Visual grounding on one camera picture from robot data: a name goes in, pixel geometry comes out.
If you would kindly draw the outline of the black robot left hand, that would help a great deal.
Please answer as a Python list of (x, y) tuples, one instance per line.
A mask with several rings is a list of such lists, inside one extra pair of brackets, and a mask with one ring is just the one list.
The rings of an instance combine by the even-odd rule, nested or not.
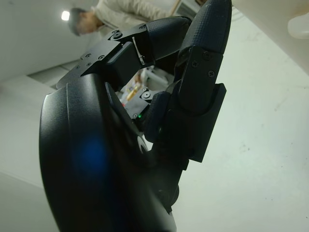
[[(39, 156), (62, 232), (174, 232), (172, 206), (190, 160), (202, 162), (226, 88), (216, 83), (232, 2), (209, 0), (194, 19), (162, 18), (116, 30), (46, 95)], [(173, 83), (137, 113), (116, 92), (166, 59)]]

